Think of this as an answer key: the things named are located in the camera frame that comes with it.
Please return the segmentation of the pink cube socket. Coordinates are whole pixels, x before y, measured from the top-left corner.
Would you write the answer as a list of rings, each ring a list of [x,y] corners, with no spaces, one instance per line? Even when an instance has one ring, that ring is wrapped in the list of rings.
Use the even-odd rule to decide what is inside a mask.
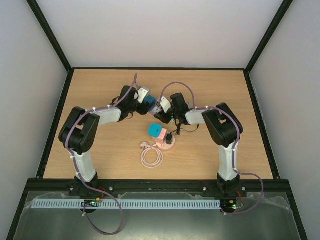
[[[162,145],[166,140],[167,132],[168,132],[167,129],[162,128],[162,130],[161,130],[159,136],[156,138],[155,142]]]

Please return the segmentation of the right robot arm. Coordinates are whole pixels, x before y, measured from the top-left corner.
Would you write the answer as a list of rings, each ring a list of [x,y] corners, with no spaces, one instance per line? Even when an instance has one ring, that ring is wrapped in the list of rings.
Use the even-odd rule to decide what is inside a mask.
[[[237,148],[243,126],[230,107],[222,102],[214,107],[190,107],[182,93],[173,94],[170,100],[162,97],[155,102],[158,108],[154,117],[168,124],[174,121],[177,129],[182,125],[205,124],[219,151],[219,170],[217,173],[218,191],[229,196],[240,184],[237,173]]]

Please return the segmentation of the purple power strip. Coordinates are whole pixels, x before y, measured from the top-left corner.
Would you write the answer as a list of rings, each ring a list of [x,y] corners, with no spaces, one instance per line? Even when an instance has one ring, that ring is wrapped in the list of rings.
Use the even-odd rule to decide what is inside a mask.
[[[151,114],[152,116],[160,113],[162,111],[162,108],[157,106],[156,104],[154,106],[151,107],[151,109],[149,110],[149,114]]]

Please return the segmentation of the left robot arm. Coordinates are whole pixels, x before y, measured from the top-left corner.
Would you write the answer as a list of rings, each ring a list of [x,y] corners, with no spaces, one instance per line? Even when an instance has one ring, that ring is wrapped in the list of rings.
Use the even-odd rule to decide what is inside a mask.
[[[99,126],[123,121],[134,112],[145,115],[152,103],[146,98],[150,90],[146,87],[125,85],[120,96],[104,107],[84,109],[74,107],[65,121],[58,139],[70,154],[76,174],[75,177],[89,190],[97,189],[98,173],[91,157]]]

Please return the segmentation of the pink round socket base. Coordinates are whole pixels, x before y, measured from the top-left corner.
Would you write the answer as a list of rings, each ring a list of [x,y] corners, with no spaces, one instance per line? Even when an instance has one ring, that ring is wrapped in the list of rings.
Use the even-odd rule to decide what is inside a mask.
[[[165,151],[172,150],[174,148],[175,144],[176,144],[176,138],[173,136],[171,144],[168,144],[167,141],[164,140],[163,144],[160,144],[159,142],[157,142],[156,146],[158,149],[165,152]]]

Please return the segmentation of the black charger plug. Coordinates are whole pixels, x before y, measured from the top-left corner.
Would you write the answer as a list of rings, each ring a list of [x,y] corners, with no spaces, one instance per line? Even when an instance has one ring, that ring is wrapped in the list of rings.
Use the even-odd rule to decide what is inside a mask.
[[[165,142],[166,142],[166,144],[171,145],[173,143],[173,141],[174,141],[174,136],[171,133],[169,133],[166,136]]]

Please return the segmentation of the dark blue cube adapter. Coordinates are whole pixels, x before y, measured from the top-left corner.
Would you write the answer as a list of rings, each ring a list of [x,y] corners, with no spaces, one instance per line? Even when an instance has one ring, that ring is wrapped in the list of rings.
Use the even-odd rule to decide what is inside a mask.
[[[156,99],[155,97],[148,95],[144,98],[143,103],[153,106],[156,104]]]

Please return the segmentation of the light blue cube adapter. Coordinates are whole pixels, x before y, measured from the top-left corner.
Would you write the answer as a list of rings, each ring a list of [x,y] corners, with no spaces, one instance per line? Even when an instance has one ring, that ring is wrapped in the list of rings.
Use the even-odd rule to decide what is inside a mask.
[[[153,138],[158,138],[162,132],[163,127],[158,123],[152,123],[148,129],[148,135]]]

